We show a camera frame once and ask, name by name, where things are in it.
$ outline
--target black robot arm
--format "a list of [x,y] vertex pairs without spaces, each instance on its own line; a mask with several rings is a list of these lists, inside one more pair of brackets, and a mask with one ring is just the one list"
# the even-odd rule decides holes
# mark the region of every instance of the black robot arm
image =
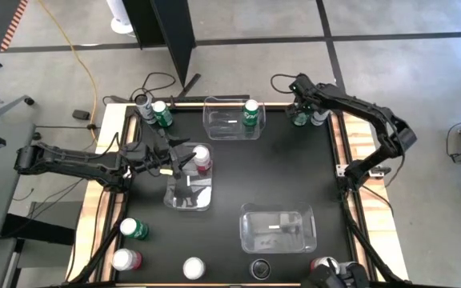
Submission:
[[[342,92],[331,84],[313,84],[305,74],[299,74],[289,85],[295,102],[287,109],[288,116],[312,110],[341,110],[370,122],[376,130],[380,147],[363,160],[355,160],[345,169],[348,189],[357,190],[369,176],[369,170],[388,158],[403,156],[414,144],[414,131],[389,108],[379,107]],[[393,130],[389,134],[387,125]]]
[[168,137],[164,130],[159,130],[154,133],[152,149],[141,142],[133,142],[119,147],[117,152],[105,151],[102,154],[65,150],[40,142],[19,149],[14,168],[22,175],[53,172],[95,180],[106,190],[122,192],[128,188],[127,175],[163,165],[170,166],[174,177],[180,178],[182,167],[194,157],[194,153],[178,156],[172,148],[187,141],[188,138]]

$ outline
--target concrete floor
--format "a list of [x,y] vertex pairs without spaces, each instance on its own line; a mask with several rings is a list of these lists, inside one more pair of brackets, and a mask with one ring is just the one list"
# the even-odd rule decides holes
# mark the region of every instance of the concrete floor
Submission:
[[[45,0],[75,44],[133,42],[110,31],[104,0]],[[190,0],[196,38],[260,38],[321,36],[315,1]],[[399,34],[461,31],[461,2],[451,0],[325,1],[333,35]],[[31,0],[11,46],[65,45],[52,21]],[[447,129],[461,122],[461,38],[336,42],[348,94],[390,107],[405,118],[419,140],[388,189],[395,209],[409,277],[421,284],[461,286],[461,164],[445,151]],[[146,74],[174,74],[166,49],[97,50],[80,52],[99,90],[97,123],[102,121],[102,96],[127,97]],[[28,94],[37,101],[8,113],[4,122],[84,126],[73,109],[91,110],[88,77],[70,52],[0,54],[0,95],[11,100]],[[260,101],[290,101],[269,84],[274,73],[304,72],[314,82],[333,82],[323,42],[199,46],[194,49],[188,78],[202,78],[189,95],[250,94]],[[161,85],[158,78],[153,86]],[[288,82],[279,79],[279,86]],[[176,95],[179,84],[157,93]],[[88,131],[38,129],[43,141],[72,149],[91,143]],[[461,150],[461,136],[451,136],[451,150]],[[388,162],[393,168],[399,161]],[[35,189],[30,201],[45,197],[72,180],[54,174],[22,177],[16,197]],[[80,185],[65,201],[82,201]],[[29,202],[15,202],[10,211],[25,214]],[[19,286],[61,282],[66,267],[23,271]]]

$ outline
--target yellow cable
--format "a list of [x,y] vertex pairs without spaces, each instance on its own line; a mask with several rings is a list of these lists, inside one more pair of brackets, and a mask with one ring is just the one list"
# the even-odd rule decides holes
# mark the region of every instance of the yellow cable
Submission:
[[[90,73],[90,71],[86,67],[85,63],[83,63],[81,58],[79,58],[78,52],[76,52],[76,49],[74,49],[74,46],[72,45],[69,38],[65,34],[65,31],[60,26],[60,23],[58,23],[58,21],[53,16],[53,14],[47,9],[46,5],[44,4],[44,2],[42,0],[38,0],[38,3],[40,3],[40,6],[42,6],[44,11],[49,14],[51,19],[53,19],[54,24],[56,24],[57,28],[60,30],[60,32],[62,32],[62,35],[65,38],[65,40],[67,41],[67,43],[69,43],[70,49],[72,50],[72,53],[74,53],[74,56],[78,60],[79,64],[81,64],[81,66],[85,69],[86,73],[88,74],[88,77],[90,77],[90,81],[92,82],[92,86],[94,87],[94,106],[92,108],[92,115],[90,116],[90,124],[94,124],[95,111],[97,110],[97,99],[98,99],[97,86],[95,85],[94,77],[92,77],[92,73]],[[92,133],[92,138],[94,139],[95,143],[97,143],[97,139],[95,138],[95,132],[93,130],[90,130],[90,132]]]

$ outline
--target green soda can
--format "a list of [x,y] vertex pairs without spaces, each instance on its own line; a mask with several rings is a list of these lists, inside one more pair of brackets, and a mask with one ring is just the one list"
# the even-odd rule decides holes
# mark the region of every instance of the green soda can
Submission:
[[300,114],[294,116],[292,121],[296,126],[304,126],[308,119],[309,115],[307,115],[305,112],[301,112]]
[[158,119],[158,124],[161,127],[168,127],[172,125],[174,119],[172,118],[172,114],[168,110],[166,103],[163,101],[157,101],[154,103],[152,108],[154,110],[154,116]]
[[128,238],[143,240],[149,234],[149,227],[137,219],[126,218],[120,223],[120,232]]
[[245,102],[243,108],[243,124],[246,126],[255,126],[259,118],[259,103],[255,100]]

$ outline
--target wooden table frame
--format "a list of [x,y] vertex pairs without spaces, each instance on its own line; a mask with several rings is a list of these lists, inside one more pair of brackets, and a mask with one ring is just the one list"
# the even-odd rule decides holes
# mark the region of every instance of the wooden table frame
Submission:
[[[286,106],[290,103],[264,103],[267,106]],[[102,153],[110,145],[111,139],[115,133],[122,133],[124,122],[126,121],[126,108],[134,104],[108,104],[102,120],[101,130],[98,136],[98,145],[96,153]],[[203,103],[179,103],[176,107],[200,107]],[[331,114],[332,131],[335,140],[335,145],[338,151],[339,164],[347,164],[347,157],[355,159],[363,159],[375,151],[375,143],[371,134],[371,126],[368,122],[360,118],[356,118],[349,114],[336,115]],[[132,142],[134,137],[134,129],[136,119],[132,118],[128,123],[128,133],[126,142]],[[341,135],[341,130],[346,130],[347,136],[344,138]],[[110,148],[110,151],[116,151],[118,147],[116,143]],[[387,198],[387,192],[383,184],[383,180],[369,180],[366,186],[371,188],[376,193]],[[389,207],[382,201],[378,200],[369,191],[360,190],[360,201],[362,203],[363,214],[367,226],[367,232],[371,245],[376,249],[383,261],[392,269],[392,271],[400,278],[408,279],[407,270],[403,260],[401,247],[399,245],[398,235],[396,233],[394,219]],[[101,197],[101,206],[99,212],[95,215],[99,197]],[[97,250],[102,233],[104,231],[106,216],[109,216],[109,193],[103,193],[102,187],[95,181],[90,181],[86,188],[85,199],[82,206],[81,216],[79,218],[76,241],[76,253],[74,267],[70,276],[71,280],[75,278],[81,269],[88,263],[91,255]],[[116,196],[111,215],[111,223],[106,223],[106,226],[112,225],[121,209],[120,202],[122,195]],[[357,220],[357,205],[352,197],[348,198],[348,203],[351,213],[355,221]],[[94,230],[95,219],[97,219],[97,227]],[[106,252],[102,270],[100,271],[101,281],[110,281],[111,277],[111,257],[116,247],[116,239],[111,243]],[[357,239],[355,239],[355,247],[357,250],[358,260],[364,266],[367,266],[367,261],[362,247]],[[167,284],[168,286],[208,286],[207,284]],[[230,284],[210,284],[210,286],[228,286]],[[280,286],[298,286],[299,284],[279,284]],[[118,286],[161,286],[159,284],[133,283],[133,284],[118,284]]]

